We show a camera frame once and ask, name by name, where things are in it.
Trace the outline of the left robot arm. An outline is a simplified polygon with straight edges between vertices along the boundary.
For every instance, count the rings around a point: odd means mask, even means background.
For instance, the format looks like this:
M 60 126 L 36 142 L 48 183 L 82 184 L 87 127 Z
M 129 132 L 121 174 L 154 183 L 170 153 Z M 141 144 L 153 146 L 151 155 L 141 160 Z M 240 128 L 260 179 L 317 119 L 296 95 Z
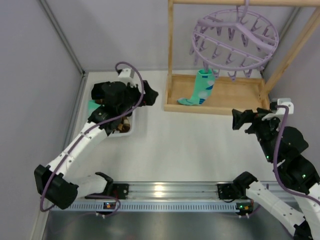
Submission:
M 77 177 L 76 172 L 89 162 L 88 156 L 94 148 L 117 130 L 124 117 L 130 116 L 136 108 L 153 106 L 158 95 L 147 80 L 141 81 L 141 87 L 123 81 L 94 84 L 91 100 L 97 107 L 80 133 L 54 160 L 34 170 L 40 201 L 48 200 L 64 210 L 79 198 L 110 196 L 114 182 L 110 176 L 95 172 Z

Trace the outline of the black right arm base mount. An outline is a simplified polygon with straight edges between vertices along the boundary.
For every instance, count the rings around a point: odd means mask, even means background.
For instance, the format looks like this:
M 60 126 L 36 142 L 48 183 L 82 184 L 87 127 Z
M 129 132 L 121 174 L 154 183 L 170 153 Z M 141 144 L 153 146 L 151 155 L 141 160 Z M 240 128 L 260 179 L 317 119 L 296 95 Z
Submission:
M 226 203 L 231 203 L 235 200 L 247 199 L 241 187 L 234 183 L 219 183 L 217 184 L 217 192 L 220 200 Z

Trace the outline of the brown striped sock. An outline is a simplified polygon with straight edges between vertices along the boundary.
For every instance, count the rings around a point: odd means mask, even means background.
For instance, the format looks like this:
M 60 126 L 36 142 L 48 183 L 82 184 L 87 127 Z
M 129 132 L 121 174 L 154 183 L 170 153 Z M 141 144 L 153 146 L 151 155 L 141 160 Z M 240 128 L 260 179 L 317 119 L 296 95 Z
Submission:
M 107 119 L 117 117 L 126 111 L 120 104 L 107 104 L 103 99 L 95 100 L 95 102 L 103 106 L 104 110 L 107 112 Z M 127 133 L 131 129 L 131 123 L 129 121 L 129 117 L 131 115 L 132 114 L 130 113 L 129 115 L 123 116 L 115 121 L 101 125 L 99 128 L 104 128 L 108 136 L 115 133 Z

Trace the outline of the black blue sock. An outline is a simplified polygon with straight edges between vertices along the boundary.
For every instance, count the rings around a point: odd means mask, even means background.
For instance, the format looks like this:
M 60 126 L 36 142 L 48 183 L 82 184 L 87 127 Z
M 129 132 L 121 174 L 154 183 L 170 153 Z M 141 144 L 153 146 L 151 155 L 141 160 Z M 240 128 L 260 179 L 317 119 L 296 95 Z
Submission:
M 92 100 L 105 99 L 110 94 L 110 81 L 100 82 L 93 85 L 91 90 Z

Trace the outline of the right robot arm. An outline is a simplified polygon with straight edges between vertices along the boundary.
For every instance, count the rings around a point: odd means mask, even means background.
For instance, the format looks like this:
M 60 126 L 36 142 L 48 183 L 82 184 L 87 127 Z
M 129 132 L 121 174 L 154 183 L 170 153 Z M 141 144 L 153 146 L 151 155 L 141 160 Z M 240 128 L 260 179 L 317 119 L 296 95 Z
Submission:
M 320 238 L 320 175 L 302 152 L 308 148 L 303 135 L 294 127 L 286 126 L 289 107 L 283 117 L 270 110 L 258 108 L 256 112 L 232 110 L 232 129 L 239 130 L 249 124 L 246 134 L 254 134 L 267 162 L 272 164 L 278 185 L 294 197 L 300 210 L 291 208 L 272 194 L 251 173 L 245 171 L 232 182 L 232 189 L 239 198 L 249 198 L 274 216 L 295 240 Z

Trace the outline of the mint green sock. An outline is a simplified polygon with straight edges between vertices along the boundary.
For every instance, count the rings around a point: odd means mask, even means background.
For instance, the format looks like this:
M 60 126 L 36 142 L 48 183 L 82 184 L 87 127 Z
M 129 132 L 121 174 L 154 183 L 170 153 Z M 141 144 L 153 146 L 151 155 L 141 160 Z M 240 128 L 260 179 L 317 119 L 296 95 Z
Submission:
M 177 100 L 180 105 L 200 106 L 211 96 L 216 77 L 211 69 L 200 69 L 195 77 L 193 93 L 190 98 L 182 97 Z
M 89 117 L 93 111 L 95 111 L 97 108 L 101 106 L 100 103 L 96 103 L 95 100 L 89 100 L 87 105 L 87 116 Z

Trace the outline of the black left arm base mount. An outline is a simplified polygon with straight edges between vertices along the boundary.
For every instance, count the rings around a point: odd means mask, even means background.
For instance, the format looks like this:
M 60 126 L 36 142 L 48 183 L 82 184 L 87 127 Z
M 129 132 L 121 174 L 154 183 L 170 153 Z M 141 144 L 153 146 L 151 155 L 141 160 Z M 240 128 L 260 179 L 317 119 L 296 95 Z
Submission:
M 108 183 L 100 195 L 125 200 L 129 194 L 129 186 L 127 183 Z

